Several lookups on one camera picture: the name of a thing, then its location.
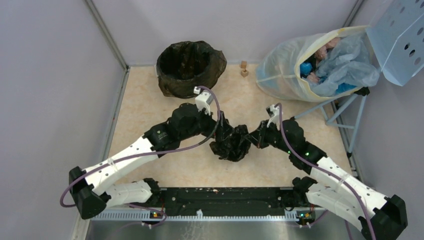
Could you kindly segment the black trash bag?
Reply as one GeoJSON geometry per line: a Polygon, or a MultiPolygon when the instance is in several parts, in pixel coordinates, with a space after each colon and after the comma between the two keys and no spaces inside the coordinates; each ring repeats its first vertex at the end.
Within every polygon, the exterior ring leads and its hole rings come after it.
{"type": "Polygon", "coordinates": [[[245,124],[238,125],[231,129],[225,137],[221,139],[216,137],[209,146],[220,160],[239,162],[251,148],[252,143],[248,140],[248,135],[248,127],[245,124]]]}

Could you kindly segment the black bin liner bag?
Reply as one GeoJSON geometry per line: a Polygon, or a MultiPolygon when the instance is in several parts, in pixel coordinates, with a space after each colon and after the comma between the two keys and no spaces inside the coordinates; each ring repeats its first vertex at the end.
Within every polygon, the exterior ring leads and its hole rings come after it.
{"type": "Polygon", "coordinates": [[[203,40],[173,43],[157,58],[158,86],[165,97],[193,98],[194,87],[212,89],[226,67],[224,53],[203,40]]]}

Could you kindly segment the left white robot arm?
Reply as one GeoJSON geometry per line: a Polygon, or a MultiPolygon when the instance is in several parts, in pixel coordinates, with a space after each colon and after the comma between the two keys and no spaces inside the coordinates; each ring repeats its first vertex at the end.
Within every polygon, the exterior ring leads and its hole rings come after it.
{"type": "Polygon", "coordinates": [[[142,165],[166,154],[193,149],[213,139],[220,144],[234,128],[218,112],[213,119],[207,106],[183,103],[164,122],[152,126],[135,142],[112,157],[87,168],[76,166],[68,173],[70,193],[80,217],[88,220],[105,209],[132,203],[145,203],[154,207],[160,202],[158,184],[151,178],[133,183],[116,184],[142,165]],[[205,138],[194,146],[181,148],[182,141],[203,135],[205,138]]]}

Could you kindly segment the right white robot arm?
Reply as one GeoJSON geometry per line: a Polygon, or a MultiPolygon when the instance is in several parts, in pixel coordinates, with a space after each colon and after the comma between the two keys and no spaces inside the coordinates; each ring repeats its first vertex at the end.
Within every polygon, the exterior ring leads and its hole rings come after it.
{"type": "Polygon", "coordinates": [[[356,227],[367,240],[396,240],[408,226],[405,201],[388,197],[359,181],[338,166],[323,150],[306,141],[304,130],[292,119],[275,123],[263,120],[244,136],[257,148],[272,146],[289,154],[290,162],[307,177],[295,180],[293,200],[325,208],[356,227]]]}

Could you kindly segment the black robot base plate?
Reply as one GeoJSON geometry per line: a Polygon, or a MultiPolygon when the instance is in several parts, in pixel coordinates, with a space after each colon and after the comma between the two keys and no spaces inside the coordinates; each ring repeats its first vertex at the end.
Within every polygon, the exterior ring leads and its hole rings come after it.
{"type": "Polygon", "coordinates": [[[283,216],[290,210],[314,210],[306,195],[292,187],[168,187],[139,206],[163,210],[168,216],[283,216]]]}

